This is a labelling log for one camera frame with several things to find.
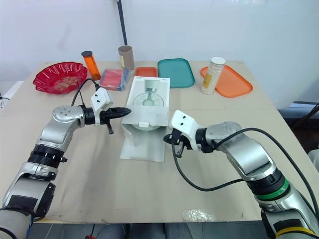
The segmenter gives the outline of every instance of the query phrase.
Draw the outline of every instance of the yellow ring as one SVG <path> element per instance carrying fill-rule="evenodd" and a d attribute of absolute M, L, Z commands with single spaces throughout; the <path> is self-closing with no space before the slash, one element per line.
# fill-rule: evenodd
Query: yellow ring
<path fill-rule="evenodd" d="M 301 231 L 301 232 L 305 232 L 305 233 L 309 233 L 311 235 L 316 236 L 316 234 L 313 231 L 310 231 L 307 228 L 303 228 L 303 227 L 291 227 L 291 228 L 284 228 L 281 229 L 279 232 L 277 232 L 276 234 L 276 238 L 278 238 L 279 236 L 281 236 L 284 233 L 288 233 L 288 232 L 294 232 L 294 231 Z"/>

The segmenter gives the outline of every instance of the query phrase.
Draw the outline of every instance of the orange tray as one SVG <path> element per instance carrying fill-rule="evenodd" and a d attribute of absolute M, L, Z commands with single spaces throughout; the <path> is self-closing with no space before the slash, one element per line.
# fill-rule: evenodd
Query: orange tray
<path fill-rule="evenodd" d="M 208 67 L 200 70 L 202 77 L 205 77 Z M 234 98 L 250 93 L 254 87 L 244 77 L 239 75 L 233 68 L 225 65 L 220 74 L 215 90 L 224 97 Z"/>
<path fill-rule="evenodd" d="M 137 67 L 135 76 L 158 77 L 158 69 L 156 67 Z"/>

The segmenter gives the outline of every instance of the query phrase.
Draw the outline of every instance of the red object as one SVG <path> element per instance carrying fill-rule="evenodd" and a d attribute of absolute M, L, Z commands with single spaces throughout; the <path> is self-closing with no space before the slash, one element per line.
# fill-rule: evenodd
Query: red object
<path fill-rule="evenodd" d="M 96 238 L 92 235 L 88 235 L 88 236 L 85 236 L 84 239 L 96 239 Z"/>
<path fill-rule="evenodd" d="M 60 62 L 40 71 L 33 81 L 35 89 L 50 94 L 65 94 L 78 89 L 88 69 L 77 62 Z"/>
<path fill-rule="evenodd" d="M 117 91 L 122 80 L 122 69 L 107 69 L 100 80 L 101 87 L 107 90 Z"/>
<path fill-rule="evenodd" d="M 158 69 L 156 67 L 137 67 L 135 76 L 158 77 Z"/>
<path fill-rule="evenodd" d="M 200 74 L 205 78 L 208 67 L 201 69 Z M 233 68 L 225 65 L 216 85 L 216 91 L 224 97 L 234 98 L 250 93 L 254 87 Z"/>

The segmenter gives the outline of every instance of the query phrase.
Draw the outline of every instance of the black pole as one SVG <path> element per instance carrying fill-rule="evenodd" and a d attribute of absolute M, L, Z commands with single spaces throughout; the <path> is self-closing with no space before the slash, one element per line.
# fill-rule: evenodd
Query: black pole
<path fill-rule="evenodd" d="M 125 32 L 125 25 L 124 25 L 123 9 L 122 9 L 122 1 L 121 0 L 118 0 L 118 9 L 119 9 L 124 45 L 127 45 L 128 41 L 126 39 L 126 32 Z"/>

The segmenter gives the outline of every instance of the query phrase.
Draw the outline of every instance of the robotic arm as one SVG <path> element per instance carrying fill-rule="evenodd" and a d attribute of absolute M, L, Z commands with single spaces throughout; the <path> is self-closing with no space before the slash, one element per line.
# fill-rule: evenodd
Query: robotic arm
<path fill-rule="evenodd" d="M 112 134 L 110 119 L 131 112 L 127 108 L 110 108 L 113 101 L 107 91 L 99 88 L 91 97 L 92 108 L 60 106 L 54 109 L 52 120 L 43 129 L 30 157 L 24 163 L 2 201 L 0 209 L 0 238 L 24 239 L 35 218 L 48 212 L 55 190 L 51 183 L 73 132 L 88 124 L 106 124 Z"/>
<path fill-rule="evenodd" d="M 235 122 L 203 128 L 190 116 L 176 111 L 173 131 L 164 141 L 183 148 L 211 153 L 221 140 L 241 130 Z M 216 150 L 227 155 L 229 162 L 247 183 L 261 208 L 261 217 L 269 238 L 317 238 L 319 225 L 315 214 L 294 186 L 283 176 L 265 149 L 241 133 L 222 143 Z"/>

